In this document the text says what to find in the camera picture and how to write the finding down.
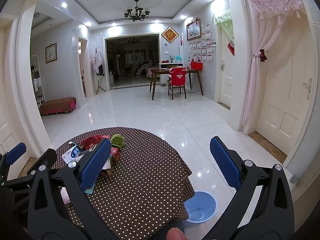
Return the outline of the person's right hand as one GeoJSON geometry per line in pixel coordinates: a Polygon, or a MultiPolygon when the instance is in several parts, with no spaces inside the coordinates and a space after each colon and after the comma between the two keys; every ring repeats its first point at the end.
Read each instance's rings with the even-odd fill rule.
{"type": "Polygon", "coordinates": [[[188,240],[179,228],[171,228],[167,232],[166,240],[188,240]]]}

